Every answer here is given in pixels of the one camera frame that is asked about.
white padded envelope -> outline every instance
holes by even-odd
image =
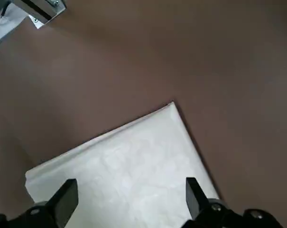
[[[76,178],[79,205],[66,228],[180,228],[190,214],[185,178],[218,198],[174,103],[26,173],[35,202]]]

